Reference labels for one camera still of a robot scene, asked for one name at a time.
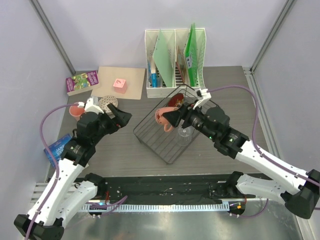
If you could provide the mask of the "pink ceramic mug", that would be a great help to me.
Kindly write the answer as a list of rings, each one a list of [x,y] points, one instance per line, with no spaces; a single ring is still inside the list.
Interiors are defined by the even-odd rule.
[[[163,126],[163,130],[165,132],[170,132],[174,129],[174,127],[168,122],[168,120],[163,116],[164,113],[168,113],[168,112],[173,112],[173,111],[176,111],[178,110],[179,108],[178,107],[171,107],[171,106],[168,106],[168,107],[162,107],[162,108],[158,108],[156,111],[155,111],[155,121]]]

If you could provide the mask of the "brown patterned ceramic bowl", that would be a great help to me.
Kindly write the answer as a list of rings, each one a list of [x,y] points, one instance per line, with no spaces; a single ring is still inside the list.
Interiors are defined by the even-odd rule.
[[[109,104],[113,104],[114,107],[118,107],[118,99],[112,95],[107,95],[104,97],[101,97],[98,100],[98,106],[108,115],[112,114],[112,111],[108,108]]]

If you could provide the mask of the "pink plastic tumbler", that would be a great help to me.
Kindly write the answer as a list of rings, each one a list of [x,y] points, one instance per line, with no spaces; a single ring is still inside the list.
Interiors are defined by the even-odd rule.
[[[77,105],[73,105],[69,107],[69,114],[76,120],[79,121],[81,115],[85,112],[83,107],[78,107]]]

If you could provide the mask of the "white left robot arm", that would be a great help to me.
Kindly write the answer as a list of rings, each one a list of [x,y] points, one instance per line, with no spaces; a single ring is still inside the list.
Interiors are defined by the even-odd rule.
[[[55,161],[55,172],[42,195],[27,214],[19,214],[15,227],[26,240],[60,240],[70,220],[89,200],[102,199],[107,192],[106,181],[94,173],[88,174],[69,197],[72,183],[88,166],[96,145],[106,135],[125,127],[132,114],[109,104],[110,117],[96,103],[79,102],[84,113],[77,121],[72,139],[67,142],[61,159]]]

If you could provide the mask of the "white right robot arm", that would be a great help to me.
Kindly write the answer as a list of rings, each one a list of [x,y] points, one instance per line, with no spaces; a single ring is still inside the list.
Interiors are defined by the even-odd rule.
[[[306,171],[290,165],[267,152],[240,131],[230,126],[230,118],[218,106],[206,113],[200,107],[182,105],[163,113],[173,126],[194,127],[208,137],[222,155],[246,163],[268,176],[257,179],[236,172],[226,184],[226,193],[233,198],[240,194],[262,196],[283,204],[292,214],[310,219],[320,199],[320,172]]]

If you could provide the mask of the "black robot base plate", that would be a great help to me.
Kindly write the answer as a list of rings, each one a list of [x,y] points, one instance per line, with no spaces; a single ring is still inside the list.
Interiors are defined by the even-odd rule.
[[[202,205],[244,199],[227,183],[230,174],[106,177],[94,200],[115,203],[127,197],[131,205]]]

